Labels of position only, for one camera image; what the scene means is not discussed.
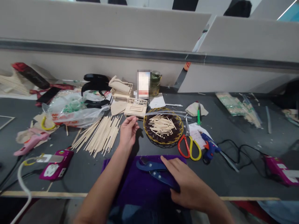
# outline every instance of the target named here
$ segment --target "desk surface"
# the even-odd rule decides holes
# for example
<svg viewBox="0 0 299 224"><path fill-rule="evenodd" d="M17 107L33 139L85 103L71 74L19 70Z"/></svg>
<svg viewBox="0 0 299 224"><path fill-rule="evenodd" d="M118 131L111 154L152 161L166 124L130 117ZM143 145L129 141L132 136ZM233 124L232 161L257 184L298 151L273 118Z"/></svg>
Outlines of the desk surface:
<svg viewBox="0 0 299 224"><path fill-rule="evenodd" d="M200 101L207 109L209 114L202 118L202 127L205 128L215 142L221 142L225 139L233 140L237 145L248 144L263 153L271 156L279 156L289 169L299 169L296 163L299 158L299 151L290 148L298 139L298 127L287 121L281 110L274 105L265 95L261 95L260 106L253 99L257 113L263 121L264 129L256 129L253 125L246 122L242 117L232 117L222 103L214 94L199 95L194 94L176 94L163 93L166 103L182 104L184 107L175 107L178 110L185 109L194 101ZM41 113L42 109L34 106L32 100L0 99L0 115L16 117L10 124L0 131L0 180L7 175L16 161L12 154L22 147L16 143L17 132L23 131L29 127L32 118ZM265 106L269 107L272 121L272 134L268 134L267 115ZM150 142L143 130L142 122L139 121L141 129L138 138L132 150L132 155L179 155L177 146L171 148L161 148ZM69 127L69 136L66 136L65 127L60 127L51 135L51 140L34 149L27 157L40 155L42 152L54 154L57 150L66 149L74 140L78 128ZM34 197L55 197L55 198L74 198L85 197L94 182L100 175L103 160L113 155L119 143L119 135L109 154L105 157L97 155L94 159L86 151L80 150L73 156L70 166L62 180L55 181L52 184L46 180L40 180L38 175L32 175L25 179L25 184L32 191ZM236 149L230 143L221 145L233 159L237 158ZM263 162L259 158L259 153L245 148L257 168L264 175ZM241 156L240 166L248 162L246 157ZM297 187L285 187L273 180L268 180L257 172L253 165L243 168L240 173L233 171L219 154L214 156L210 165L205 165L202 159L199 161L187 160L188 166L205 181L219 196L224 200L259 200L259 199L278 199L281 200L299 200L299 191ZM24 167L22 174L35 169L43 169L45 164L35 164ZM17 173L14 172L6 186L17 179ZM24 193L18 184L12 186L9 191L4 192L3 196L23 196Z"/></svg>

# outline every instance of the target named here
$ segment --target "person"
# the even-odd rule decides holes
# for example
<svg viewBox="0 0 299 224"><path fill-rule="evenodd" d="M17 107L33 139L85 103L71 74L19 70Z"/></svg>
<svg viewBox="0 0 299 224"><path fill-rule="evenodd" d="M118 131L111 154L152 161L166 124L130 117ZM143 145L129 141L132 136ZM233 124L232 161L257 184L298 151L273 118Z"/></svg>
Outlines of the person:
<svg viewBox="0 0 299 224"><path fill-rule="evenodd" d="M120 143L107 167L84 199L74 220L75 224L107 222L138 129L135 116L125 119L120 127ZM234 223L224 202L185 163L178 158L166 160L163 156L161 160L180 186L180 193L170 189L171 199L176 204L206 213L211 224Z"/></svg>

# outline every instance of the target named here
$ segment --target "wooden table edge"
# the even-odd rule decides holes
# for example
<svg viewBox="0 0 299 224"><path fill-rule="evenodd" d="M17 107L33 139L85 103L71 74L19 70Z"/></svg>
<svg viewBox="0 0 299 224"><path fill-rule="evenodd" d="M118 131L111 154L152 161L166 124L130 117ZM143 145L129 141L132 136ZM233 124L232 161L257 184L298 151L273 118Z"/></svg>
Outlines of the wooden table edge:
<svg viewBox="0 0 299 224"><path fill-rule="evenodd" d="M32 197L36 198L85 198L87 193L67 193L67 192L46 192L32 191ZM5 191L1 196L26 197L24 191ZM280 198L273 197L220 197L223 201L279 201Z"/></svg>

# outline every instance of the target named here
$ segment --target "bottle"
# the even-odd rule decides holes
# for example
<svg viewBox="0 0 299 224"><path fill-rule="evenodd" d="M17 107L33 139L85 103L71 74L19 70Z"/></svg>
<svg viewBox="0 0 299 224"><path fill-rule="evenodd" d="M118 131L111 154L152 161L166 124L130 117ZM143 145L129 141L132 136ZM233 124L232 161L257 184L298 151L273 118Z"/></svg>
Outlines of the bottle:
<svg viewBox="0 0 299 224"><path fill-rule="evenodd" d="M159 71L152 71L150 73L150 93L151 96L157 96L160 90L161 73Z"/></svg>

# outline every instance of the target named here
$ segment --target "bundle of wooden sticks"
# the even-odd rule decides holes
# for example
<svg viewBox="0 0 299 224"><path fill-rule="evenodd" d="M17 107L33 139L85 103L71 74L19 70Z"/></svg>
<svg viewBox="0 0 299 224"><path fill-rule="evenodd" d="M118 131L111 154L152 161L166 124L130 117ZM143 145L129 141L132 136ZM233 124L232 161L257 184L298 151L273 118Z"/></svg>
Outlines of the bundle of wooden sticks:
<svg viewBox="0 0 299 224"><path fill-rule="evenodd" d="M97 156L97 153L102 152L105 156L106 152L110 152L115 142L118 130L120 128L119 122L122 116L117 117L104 117L102 120L94 123L73 145L72 149L77 149L77 152L81 149L84 143L87 144L84 150L89 151L90 155L93 153L93 157Z"/></svg>
<svg viewBox="0 0 299 224"><path fill-rule="evenodd" d="M164 118L164 116L161 114L152 117L150 119L149 125L150 130L161 138L165 138L165 135L172 135L172 129L176 130L172 120L170 120L168 117Z"/></svg>

